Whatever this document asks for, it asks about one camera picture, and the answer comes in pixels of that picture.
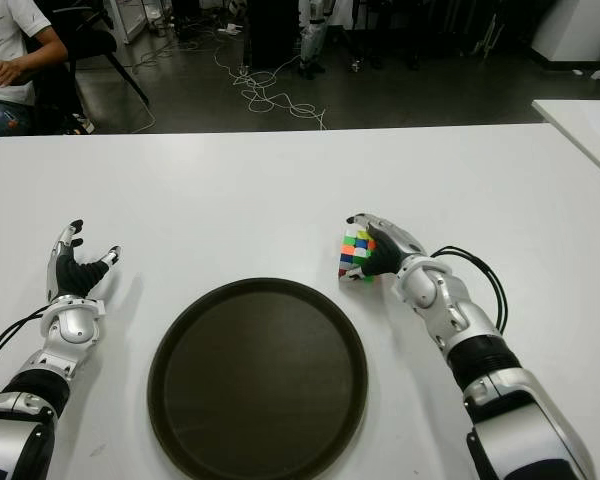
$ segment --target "robotic arm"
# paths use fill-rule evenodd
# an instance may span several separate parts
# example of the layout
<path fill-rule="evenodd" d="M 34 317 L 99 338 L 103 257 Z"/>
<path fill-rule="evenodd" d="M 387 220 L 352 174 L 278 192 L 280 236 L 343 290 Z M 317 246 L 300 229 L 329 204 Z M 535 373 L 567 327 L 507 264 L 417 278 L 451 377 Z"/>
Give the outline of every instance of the robotic arm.
<path fill-rule="evenodd" d="M 113 247 L 96 262 L 78 264 L 74 247 L 82 239 L 73 235 L 81 230 L 82 220 L 71 223 L 51 251 L 50 304 L 40 323 L 44 345 L 0 392 L 0 480 L 46 477 L 55 426 L 69 400 L 70 383 L 98 341 L 104 304 L 86 297 L 118 261 L 121 249 Z"/>
<path fill-rule="evenodd" d="M 377 247 L 342 280 L 396 274 L 394 293 L 424 319 L 463 391 L 474 424 L 467 445 L 480 479 L 595 479 L 578 434 L 471 301 L 462 280 L 387 220 L 359 214 L 347 222 L 366 228 Z"/>

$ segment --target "gray floor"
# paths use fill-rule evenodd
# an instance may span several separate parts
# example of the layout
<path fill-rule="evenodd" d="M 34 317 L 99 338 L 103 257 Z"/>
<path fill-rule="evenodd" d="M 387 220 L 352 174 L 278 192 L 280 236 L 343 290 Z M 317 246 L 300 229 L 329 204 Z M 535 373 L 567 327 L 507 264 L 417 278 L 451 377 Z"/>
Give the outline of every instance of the gray floor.
<path fill-rule="evenodd" d="M 130 66 L 169 41 L 144 32 L 131 46 L 120 42 L 117 56 Z M 244 86 L 233 85 L 227 70 L 214 62 L 215 52 L 237 74 L 240 37 L 220 43 L 209 34 L 197 50 L 163 51 L 155 63 L 134 69 L 156 119 L 144 133 L 318 128 L 316 120 L 295 118 L 280 108 L 250 112 L 240 93 Z M 600 81 L 543 70 L 521 53 L 498 53 L 487 61 L 425 59 L 418 72 L 390 55 L 382 70 L 364 65 L 353 73 L 344 45 L 329 41 L 322 63 L 327 73 L 313 81 L 300 78 L 295 67 L 281 71 L 267 94 L 286 92 L 295 103 L 325 109 L 329 129 L 529 123 L 541 121 L 531 108 L 533 99 L 600 99 Z M 78 68 L 78 85 L 96 133 L 129 133 L 151 122 L 134 91 L 104 59 L 83 61 Z"/>

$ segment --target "rubik's cube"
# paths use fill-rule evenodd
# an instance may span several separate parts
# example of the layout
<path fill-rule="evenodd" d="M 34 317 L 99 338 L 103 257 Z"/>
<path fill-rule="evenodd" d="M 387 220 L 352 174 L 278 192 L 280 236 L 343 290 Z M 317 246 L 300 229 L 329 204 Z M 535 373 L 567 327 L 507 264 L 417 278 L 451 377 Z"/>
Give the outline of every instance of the rubik's cube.
<path fill-rule="evenodd" d="M 348 228 L 342 241 L 342 248 L 340 249 L 338 277 L 343 276 L 353 268 L 363 265 L 375 248 L 376 242 L 369 236 L 366 230 L 360 227 Z M 365 281 L 371 280 L 373 280 L 373 277 L 365 278 Z"/>

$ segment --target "white tabletop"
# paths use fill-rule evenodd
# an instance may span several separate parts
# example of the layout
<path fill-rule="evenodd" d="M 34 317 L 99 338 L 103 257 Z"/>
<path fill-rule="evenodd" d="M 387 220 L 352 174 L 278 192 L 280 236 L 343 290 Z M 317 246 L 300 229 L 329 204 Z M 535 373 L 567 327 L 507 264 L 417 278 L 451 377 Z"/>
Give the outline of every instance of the white tabletop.
<path fill-rule="evenodd" d="M 600 167 L 600 100 L 535 100 L 533 106 Z"/>
<path fill-rule="evenodd" d="M 600 478 L 600 170 L 550 125 L 1 139 L 0 332 L 44 303 L 67 222 L 85 220 L 85 258 L 124 248 L 92 292 L 106 300 L 104 338 L 61 418 L 49 478 L 184 478 L 148 422 L 153 353 L 195 299 L 259 276 L 329 296 L 366 349 L 365 419 L 324 478 L 473 478 L 461 392 L 422 320 L 390 279 L 336 280 L 344 219 L 359 211 L 492 266 L 509 298 L 505 338 Z M 461 262 L 450 264 L 493 314 L 488 283 Z M 40 345 L 34 327 L 16 337 L 0 386 Z"/>

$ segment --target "shoe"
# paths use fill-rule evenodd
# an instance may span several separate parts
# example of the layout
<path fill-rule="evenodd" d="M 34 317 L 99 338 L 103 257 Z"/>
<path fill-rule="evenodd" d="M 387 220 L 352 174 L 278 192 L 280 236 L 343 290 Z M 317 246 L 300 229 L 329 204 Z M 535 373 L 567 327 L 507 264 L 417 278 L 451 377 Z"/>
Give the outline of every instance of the shoe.
<path fill-rule="evenodd" d="M 298 73 L 302 78 L 306 78 L 307 80 L 313 80 L 316 78 L 310 68 L 298 67 Z"/>
<path fill-rule="evenodd" d="M 84 131 L 88 134 L 92 134 L 95 131 L 96 127 L 93 125 L 93 123 L 91 123 L 91 120 L 89 120 L 84 115 L 74 113 L 73 118 L 76 119 L 76 121 L 82 126 L 82 128 L 84 128 Z"/>
<path fill-rule="evenodd" d="M 315 62 L 309 65 L 309 70 L 313 73 L 325 73 L 327 71 L 322 65 Z"/>

